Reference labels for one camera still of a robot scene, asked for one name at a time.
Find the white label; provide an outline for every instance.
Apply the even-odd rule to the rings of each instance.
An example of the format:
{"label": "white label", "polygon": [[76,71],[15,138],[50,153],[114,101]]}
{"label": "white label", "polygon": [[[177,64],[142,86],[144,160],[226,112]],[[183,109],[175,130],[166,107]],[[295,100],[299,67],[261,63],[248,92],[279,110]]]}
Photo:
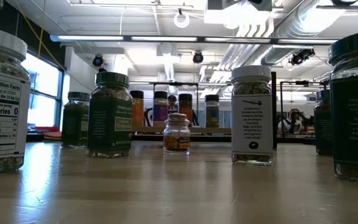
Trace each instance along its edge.
{"label": "white label", "polygon": [[0,158],[23,156],[30,83],[0,73]]}
{"label": "white label", "polygon": [[233,96],[231,111],[232,152],[273,154],[272,96]]}

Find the person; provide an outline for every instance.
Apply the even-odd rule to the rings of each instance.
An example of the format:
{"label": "person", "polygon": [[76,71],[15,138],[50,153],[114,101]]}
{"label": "person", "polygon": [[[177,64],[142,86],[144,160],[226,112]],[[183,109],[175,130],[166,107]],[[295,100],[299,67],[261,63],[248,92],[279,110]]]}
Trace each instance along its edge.
{"label": "person", "polygon": [[174,95],[168,96],[168,114],[177,113],[177,98]]}
{"label": "person", "polygon": [[301,134],[303,128],[302,128],[302,122],[300,121],[299,114],[301,114],[299,110],[293,108],[290,111],[290,117],[285,118],[278,123],[277,134],[281,134],[283,132],[290,133],[290,134]]}

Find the glass jar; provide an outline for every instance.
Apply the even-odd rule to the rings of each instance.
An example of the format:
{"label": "glass jar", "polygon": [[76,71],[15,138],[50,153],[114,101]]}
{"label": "glass jar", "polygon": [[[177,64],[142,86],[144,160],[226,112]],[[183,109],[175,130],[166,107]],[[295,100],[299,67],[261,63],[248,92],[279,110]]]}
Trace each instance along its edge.
{"label": "glass jar", "polygon": [[172,113],[165,121],[167,125],[164,130],[163,151],[166,154],[185,154],[190,153],[190,130],[185,114]]}
{"label": "glass jar", "polygon": [[168,117],[168,93],[166,91],[154,92],[153,127],[165,127]]}
{"label": "glass jar", "polygon": [[90,95],[82,92],[68,92],[68,103],[63,109],[63,147],[86,147],[88,139],[88,112]]}
{"label": "glass jar", "polygon": [[270,79],[270,69],[265,66],[251,65],[232,71],[232,161],[235,164],[272,165]]}
{"label": "glass jar", "polygon": [[319,103],[314,108],[314,131],[316,134],[316,152],[319,155],[332,155],[333,124],[329,90],[321,90],[317,94]]}
{"label": "glass jar", "polygon": [[219,127],[219,95],[205,96],[205,127]]}
{"label": "glass jar", "polygon": [[27,44],[0,31],[0,171],[23,166],[30,75],[21,62]]}
{"label": "glass jar", "polygon": [[144,102],[143,102],[143,91],[132,90],[132,127],[143,127],[143,113],[144,113]]}
{"label": "glass jar", "polygon": [[129,155],[132,97],[128,87],[127,75],[96,74],[96,89],[89,104],[88,156],[115,158]]}
{"label": "glass jar", "polygon": [[187,120],[190,122],[189,127],[191,127],[191,122],[193,121],[193,95],[188,93],[179,94],[179,103],[178,103],[179,113],[185,114]]}
{"label": "glass jar", "polygon": [[358,34],[329,47],[334,171],[358,180]]}

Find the wall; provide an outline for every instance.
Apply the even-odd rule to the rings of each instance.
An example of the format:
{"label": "wall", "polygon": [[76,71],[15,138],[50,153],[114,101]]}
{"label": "wall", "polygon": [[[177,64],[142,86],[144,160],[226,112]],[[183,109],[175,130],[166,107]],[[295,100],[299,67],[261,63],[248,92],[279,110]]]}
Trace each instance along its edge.
{"label": "wall", "polygon": [[80,59],[73,47],[66,47],[65,66],[70,75],[69,91],[91,93],[96,88],[94,81],[98,71]]}

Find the dark green spice jar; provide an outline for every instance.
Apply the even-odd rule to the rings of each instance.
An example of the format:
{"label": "dark green spice jar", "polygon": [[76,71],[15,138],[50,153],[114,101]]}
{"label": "dark green spice jar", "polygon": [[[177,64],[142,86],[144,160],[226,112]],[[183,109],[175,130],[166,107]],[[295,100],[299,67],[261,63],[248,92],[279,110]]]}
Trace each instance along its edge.
{"label": "dark green spice jar", "polygon": [[321,90],[317,94],[319,103],[314,108],[314,131],[316,134],[316,152],[319,155],[333,153],[333,121],[329,90]]}
{"label": "dark green spice jar", "polygon": [[358,34],[329,48],[335,174],[358,180]]}
{"label": "dark green spice jar", "polygon": [[91,157],[128,156],[131,149],[132,97],[127,75],[96,74],[89,106],[88,150]]}
{"label": "dark green spice jar", "polygon": [[89,109],[89,94],[74,91],[68,93],[68,103],[63,110],[63,147],[86,147]]}

